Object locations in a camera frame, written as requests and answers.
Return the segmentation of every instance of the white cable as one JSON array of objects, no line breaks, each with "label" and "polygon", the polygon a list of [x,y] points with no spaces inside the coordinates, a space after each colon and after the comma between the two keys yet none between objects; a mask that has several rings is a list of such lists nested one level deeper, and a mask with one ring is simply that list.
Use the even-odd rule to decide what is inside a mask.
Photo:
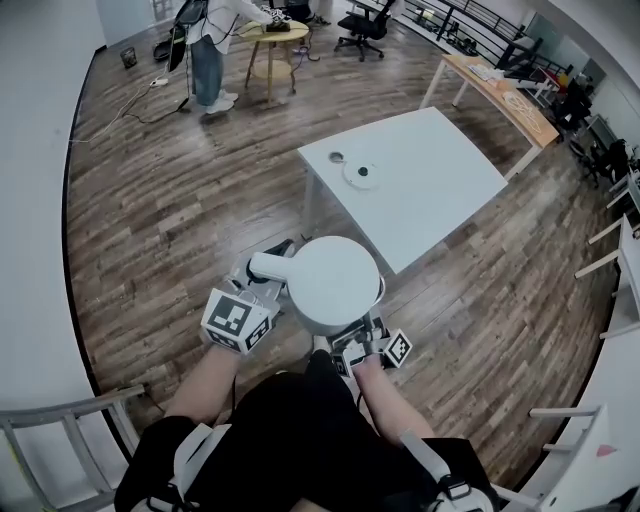
[{"label": "white cable", "polygon": [[[148,85],[148,87],[151,87],[151,84],[154,83],[156,80],[160,80],[164,75],[167,74],[167,66],[164,67],[164,72],[157,76],[156,78],[154,78],[151,83]],[[127,108],[132,101],[134,101],[139,95],[140,95],[140,91],[144,88],[144,85],[141,85],[138,88],[138,91],[133,95],[133,97],[127,101],[124,105],[122,105],[122,107],[120,108],[120,110],[118,110],[118,113],[116,114],[116,117],[114,117],[111,122],[105,126],[102,130],[100,130],[98,133],[96,133],[93,137],[91,137],[90,139],[87,140],[78,140],[78,139],[71,139],[69,140],[69,142],[71,144],[77,144],[79,142],[93,142],[95,139],[97,139],[98,137],[100,137],[101,135],[104,135],[105,133],[107,133],[107,131],[109,130],[109,128],[111,128],[111,126],[113,125],[113,123],[115,123],[119,118],[120,118],[120,114],[122,114],[122,112],[124,111],[125,108]]]},{"label": "white cable", "polygon": [[505,103],[509,106],[510,109],[522,114],[522,116],[527,121],[527,124],[534,132],[542,133],[540,125],[536,120],[535,111],[533,110],[533,107],[531,105],[527,105],[520,96],[514,94],[511,91],[505,92],[502,97],[504,98]]}]

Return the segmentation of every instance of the white pot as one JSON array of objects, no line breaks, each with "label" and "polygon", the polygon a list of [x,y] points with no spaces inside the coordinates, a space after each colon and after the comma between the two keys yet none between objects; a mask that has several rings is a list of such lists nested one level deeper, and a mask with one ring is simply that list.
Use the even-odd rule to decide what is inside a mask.
[{"label": "white pot", "polygon": [[362,318],[384,293],[373,257],[360,244],[339,236],[317,238],[292,258],[255,253],[251,272],[287,283],[302,325],[332,336]]}]

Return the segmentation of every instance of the wooden floor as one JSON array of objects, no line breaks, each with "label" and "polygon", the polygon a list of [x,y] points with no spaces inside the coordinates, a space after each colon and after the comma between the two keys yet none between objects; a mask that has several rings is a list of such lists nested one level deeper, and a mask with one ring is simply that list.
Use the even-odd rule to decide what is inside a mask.
[{"label": "wooden floor", "polygon": [[[76,138],[95,134],[160,74],[150,49],[164,29],[128,42],[138,54],[131,70],[118,55],[124,45],[96,57]],[[316,30],[312,52],[321,60],[303,61],[297,95],[288,94],[286,82],[277,86],[272,109],[264,82],[252,81],[243,92],[251,48],[234,41],[224,86],[241,96],[228,115],[184,112],[154,125],[126,118],[74,147],[68,251],[80,324],[103,391],[146,383],[166,404],[203,354],[197,335],[203,307],[236,256],[286,237],[300,240],[304,175],[295,149],[420,103],[439,62],[437,48],[392,23],[379,42],[386,58],[360,63],[353,49],[334,55],[339,34],[335,25]],[[526,141],[475,91],[459,110],[452,107],[460,85],[445,74],[434,105],[505,173]],[[151,118],[185,94],[181,67],[133,111]],[[428,166],[429,154],[424,158]],[[586,243],[611,222],[605,195],[581,179],[565,146],[553,144],[422,259],[386,276],[383,312],[416,345],[393,379],[437,434],[469,438],[491,479],[507,487],[558,426],[528,418],[528,410],[574,402],[606,325],[614,269],[573,278],[616,243],[615,236]],[[326,204],[321,233],[362,240]],[[299,366],[308,350],[308,335],[285,315],[244,365],[239,392]],[[143,398],[132,415],[143,428],[160,414]]]}]

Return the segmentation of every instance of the person's right arm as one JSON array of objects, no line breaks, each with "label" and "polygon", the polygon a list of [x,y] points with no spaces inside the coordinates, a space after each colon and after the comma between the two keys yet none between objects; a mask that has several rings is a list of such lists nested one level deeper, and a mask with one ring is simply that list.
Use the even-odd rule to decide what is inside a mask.
[{"label": "person's right arm", "polygon": [[382,369],[380,356],[372,355],[353,367],[356,382],[373,422],[387,441],[401,446],[400,436],[411,430],[424,439],[436,437],[422,414],[405,400]]},{"label": "person's right arm", "polygon": [[256,21],[261,25],[269,25],[273,19],[266,12],[255,6],[251,0],[237,0],[236,9],[238,14],[251,21]]}]

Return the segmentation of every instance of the black office chair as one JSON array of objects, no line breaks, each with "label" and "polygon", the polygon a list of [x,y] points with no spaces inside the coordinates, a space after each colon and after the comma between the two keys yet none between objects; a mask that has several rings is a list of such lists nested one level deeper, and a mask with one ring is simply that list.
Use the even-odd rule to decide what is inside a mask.
[{"label": "black office chair", "polygon": [[355,12],[347,13],[348,16],[338,22],[338,26],[345,28],[351,32],[352,36],[357,35],[357,39],[350,39],[348,37],[338,38],[338,44],[333,49],[337,52],[339,48],[344,46],[356,46],[360,50],[360,62],[364,62],[364,49],[368,48],[374,52],[378,52],[378,57],[384,59],[384,53],[375,46],[369,44],[367,39],[373,39],[378,41],[382,39],[387,33],[387,20],[389,19],[389,8],[393,5],[395,0],[389,0],[378,15],[373,19],[369,19],[369,13],[374,12],[369,7],[362,6],[365,11],[364,16],[362,14],[356,14]]}]

